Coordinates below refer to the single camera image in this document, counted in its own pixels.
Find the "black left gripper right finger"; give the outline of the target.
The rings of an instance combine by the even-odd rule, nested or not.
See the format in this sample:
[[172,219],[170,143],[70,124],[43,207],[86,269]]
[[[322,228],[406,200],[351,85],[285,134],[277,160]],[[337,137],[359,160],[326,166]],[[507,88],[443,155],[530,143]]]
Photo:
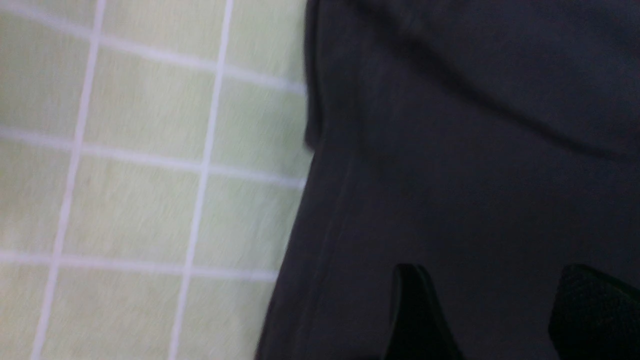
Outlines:
[[590,266],[565,266],[548,333],[560,360],[638,360],[640,291]]

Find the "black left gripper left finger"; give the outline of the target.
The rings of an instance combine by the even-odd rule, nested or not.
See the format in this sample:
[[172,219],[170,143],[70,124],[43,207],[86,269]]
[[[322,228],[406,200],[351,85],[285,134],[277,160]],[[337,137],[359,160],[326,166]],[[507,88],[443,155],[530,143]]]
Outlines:
[[464,360],[425,267],[398,264],[391,286],[390,333],[382,360]]

